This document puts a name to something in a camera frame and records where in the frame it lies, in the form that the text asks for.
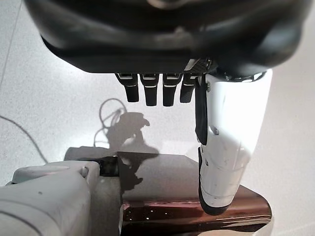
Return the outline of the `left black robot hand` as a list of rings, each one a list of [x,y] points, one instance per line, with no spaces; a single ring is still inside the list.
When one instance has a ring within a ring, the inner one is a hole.
[[[310,0],[27,0],[45,46],[90,73],[113,73],[129,102],[195,99],[199,199],[226,211],[254,152],[272,68],[300,42]]]

